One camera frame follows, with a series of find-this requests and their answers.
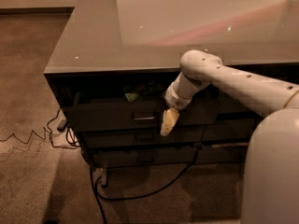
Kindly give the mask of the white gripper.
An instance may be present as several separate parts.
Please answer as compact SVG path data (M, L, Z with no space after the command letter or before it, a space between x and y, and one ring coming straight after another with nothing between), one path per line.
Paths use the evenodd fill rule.
M178 110L185 109L190 104L191 99L185 99L180 97L175 92L173 85L170 85L166 90L164 99L169 109L164 111L160 135L168 136L178 121Z

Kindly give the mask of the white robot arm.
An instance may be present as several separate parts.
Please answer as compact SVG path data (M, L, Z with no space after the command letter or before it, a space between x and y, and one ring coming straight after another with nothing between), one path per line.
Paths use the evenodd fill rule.
M161 135L171 133L178 112L212 84L263 120L248 146L241 224L299 224L299 87L222 64L219 57L190 50L181 73L165 93Z

